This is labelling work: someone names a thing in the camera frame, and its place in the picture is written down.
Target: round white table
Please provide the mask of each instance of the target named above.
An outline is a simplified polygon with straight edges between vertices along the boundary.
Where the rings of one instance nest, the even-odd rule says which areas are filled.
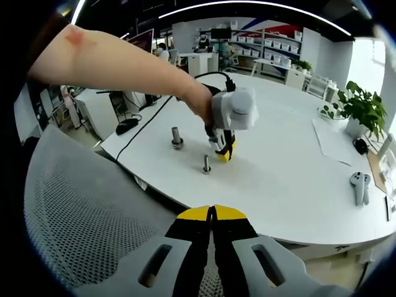
[[[349,177],[356,171],[371,173],[367,158],[352,148],[348,166],[321,153],[312,120],[319,119],[322,100],[257,77],[230,76],[254,90],[260,117],[252,129],[236,131],[229,163],[210,148],[202,120],[172,99],[123,151],[120,164],[182,205],[234,207],[258,233],[292,243],[357,244],[396,231],[396,220],[387,221],[385,194],[374,183],[370,204],[355,205]],[[200,81],[225,88],[221,75]],[[185,143],[180,151],[171,145],[174,126]],[[103,149],[115,157],[136,131],[113,134]],[[204,155],[210,158],[209,175],[202,174]]]

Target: white flower pot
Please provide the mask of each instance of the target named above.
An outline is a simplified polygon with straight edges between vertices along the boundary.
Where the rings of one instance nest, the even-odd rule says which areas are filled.
[[[346,125],[345,132],[352,137],[352,139],[358,139],[368,131],[368,128],[361,125],[358,119],[350,118]]]

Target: metal bolt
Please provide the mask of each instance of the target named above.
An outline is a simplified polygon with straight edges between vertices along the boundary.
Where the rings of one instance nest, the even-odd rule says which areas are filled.
[[[204,161],[205,161],[204,174],[209,174],[212,169],[209,166],[209,157],[208,157],[208,155],[205,155]]]
[[[183,138],[180,137],[179,135],[179,130],[177,127],[172,128],[172,145],[175,150],[179,150],[184,146],[184,141]]]

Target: window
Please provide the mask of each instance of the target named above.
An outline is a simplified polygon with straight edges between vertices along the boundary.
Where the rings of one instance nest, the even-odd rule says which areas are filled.
[[[373,38],[357,38],[353,43],[348,81],[361,88],[381,93],[385,74],[385,44]]]
[[[160,43],[163,43],[163,42],[164,42],[164,44],[166,44],[165,38],[156,38],[156,39],[153,39],[153,48],[157,48],[157,46],[158,46]]]

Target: white cabinet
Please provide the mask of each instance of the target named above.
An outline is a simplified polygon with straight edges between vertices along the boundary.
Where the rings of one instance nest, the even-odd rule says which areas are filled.
[[[109,95],[96,94],[97,90],[86,89],[75,100],[83,115],[88,117],[93,129],[100,139],[105,140],[118,125]]]
[[[292,88],[297,88],[298,90],[303,90],[303,85],[305,81],[305,75],[294,69],[289,69],[286,75],[286,85]]]

